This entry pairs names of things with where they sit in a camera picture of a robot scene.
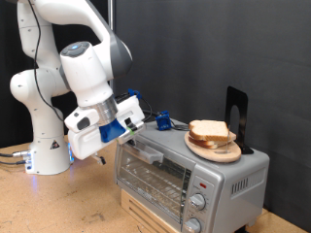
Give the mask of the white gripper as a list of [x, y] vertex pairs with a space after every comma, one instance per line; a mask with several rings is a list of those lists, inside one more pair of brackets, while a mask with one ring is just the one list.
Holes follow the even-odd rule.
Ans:
[[114, 141], [135, 147], [133, 138], [145, 129], [143, 118], [136, 95], [116, 104], [114, 109], [78, 107], [67, 117], [71, 150], [79, 159], [92, 155], [99, 165], [105, 165], [105, 158], [96, 152]]

